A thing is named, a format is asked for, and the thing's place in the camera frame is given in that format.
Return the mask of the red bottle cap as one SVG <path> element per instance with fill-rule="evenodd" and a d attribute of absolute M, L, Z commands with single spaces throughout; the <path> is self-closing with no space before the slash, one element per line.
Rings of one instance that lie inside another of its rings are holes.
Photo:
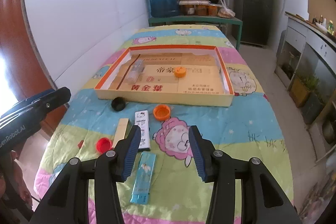
<path fill-rule="evenodd" d="M 113 142 L 109 138 L 100 138 L 96 142 L 96 151 L 99 154 L 106 153 L 107 151 L 112 149 Z"/>

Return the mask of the teal rectangular box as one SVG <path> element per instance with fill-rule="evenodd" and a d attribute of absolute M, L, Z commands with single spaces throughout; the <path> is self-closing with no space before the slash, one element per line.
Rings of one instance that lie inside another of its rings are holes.
<path fill-rule="evenodd" d="M 146 205 L 149 200 L 151 178 L 154 172 L 156 154 L 143 151 L 135 176 L 130 202 Z"/>

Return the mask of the gold rectangular box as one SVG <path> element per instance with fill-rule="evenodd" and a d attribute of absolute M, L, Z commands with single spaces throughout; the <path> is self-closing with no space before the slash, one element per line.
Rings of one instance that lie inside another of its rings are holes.
<path fill-rule="evenodd" d="M 113 143 L 112 143 L 112 148 L 114 149 L 117 145 L 117 143 L 125 139 L 130 131 L 131 128 L 131 123 L 128 118 L 121 118 L 118 122 L 116 132 L 114 135 Z"/>

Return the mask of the white Hello Kitty box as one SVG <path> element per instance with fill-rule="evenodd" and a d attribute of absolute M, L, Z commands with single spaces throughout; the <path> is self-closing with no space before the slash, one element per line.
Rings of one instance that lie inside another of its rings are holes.
<path fill-rule="evenodd" d="M 147 110 L 135 112 L 134 124 L 141 129 L 141 141 L 138 147 L 139 151 L 150 151 L 149 135 L 149 113 Z"/>

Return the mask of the black bottle cap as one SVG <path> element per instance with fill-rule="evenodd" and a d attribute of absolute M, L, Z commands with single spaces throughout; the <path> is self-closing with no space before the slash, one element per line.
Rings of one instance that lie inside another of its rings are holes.
<path fill-rule="evenodd" d="M 126 101 L 123 97 L 116 97 L 112 100 L 111 107 L 114 111 L 120 112 L 126 107 Z"/>

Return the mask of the orange bottle cap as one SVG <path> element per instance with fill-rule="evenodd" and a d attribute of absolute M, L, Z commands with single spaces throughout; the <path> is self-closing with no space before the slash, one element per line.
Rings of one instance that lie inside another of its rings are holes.
<path fill-rule="evenodd" d="M 176 67 L 174 68 L 174 75 L 177 78 L 183 78 L 186 76 L 187 70 L 185 67 Z"/>
<path fill-rule="evenodd" d="M 154 118 L 160 122 L 166 121 L 171 116 L 171 110 L 167 105 L 157 105 L 153 109 Z"/>

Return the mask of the clear glitter rectangular box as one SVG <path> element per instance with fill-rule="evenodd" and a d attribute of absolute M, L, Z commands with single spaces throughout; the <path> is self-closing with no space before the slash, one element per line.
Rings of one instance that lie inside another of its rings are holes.
<path fill-rule="evenodd" d="M 136 60 L 127 71 L 127 74 L 125 75 L 125 82 L 130 85 L 135 84 L 144 68 L 145 65 L 143 60 Z"/>

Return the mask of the brown wooden door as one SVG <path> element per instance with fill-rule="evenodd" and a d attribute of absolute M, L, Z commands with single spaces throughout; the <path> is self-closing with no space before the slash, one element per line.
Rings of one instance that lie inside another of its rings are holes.
<path fill-rule="evenodd" d="M 1 0 L 1 57 L 18 101 L 56 89 L 35 45 L 24 0 Z"/>

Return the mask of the shallow orange-rimmed cardboard box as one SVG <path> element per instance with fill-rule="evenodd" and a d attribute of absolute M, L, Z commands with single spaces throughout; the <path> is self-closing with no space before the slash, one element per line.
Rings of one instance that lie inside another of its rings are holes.
<path fill-rule="evenodd" d="M 145 68 L 130 85 L 125 75 L 136 60 L 143 60 Z M 175 77 L 176 67 L 185 67 L 186 76 Z M 94 90 L 104 100 L 219 107 L 230 106 L 235 95 L 218 48 L 197 45 L 129 47 Z"/>

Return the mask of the grey kitchen counter cabinet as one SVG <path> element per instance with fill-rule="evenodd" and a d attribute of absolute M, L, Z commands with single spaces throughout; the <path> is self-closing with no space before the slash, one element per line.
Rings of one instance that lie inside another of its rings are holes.
<path fill-rule="evenodd" d="M 286 17 L 275 73 L 301 112 L 320 162 L 335 151 L 335 42 L 302 17 Z"/>

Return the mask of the green low bench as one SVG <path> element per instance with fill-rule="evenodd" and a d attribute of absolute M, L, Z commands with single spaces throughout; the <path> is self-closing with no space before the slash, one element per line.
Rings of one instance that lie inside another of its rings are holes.
<path fill-rule="evenodd" d="M 221 18 L 218 16 L 198 16 L 198 15 L 179 15 L 171 16 L 167 18 L 154 18 L 150 17 L 148 19 L 149 26 L 152 26 L 156 23 L 172 23 L 172 22 L 201 22 L 201 23 L 215 23 L 218 25 L 221 24 L 230 24 L 233 26 L 238 26 L 238 36 L 236 38 L 236 50 L 239 51 L 242 30 L 243 30 L 243 21 L 238 18 Z"/>

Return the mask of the plastic bag of buns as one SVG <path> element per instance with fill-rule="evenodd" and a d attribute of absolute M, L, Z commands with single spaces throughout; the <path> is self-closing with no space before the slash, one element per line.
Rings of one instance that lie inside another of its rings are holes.
<path fill-rule="evenodd" d="M 220 0 L 221 8 L 218 10 L 218 17 L 231 19 L 235 17 L 235 13 L 227 6 L 225 0 Z"/>

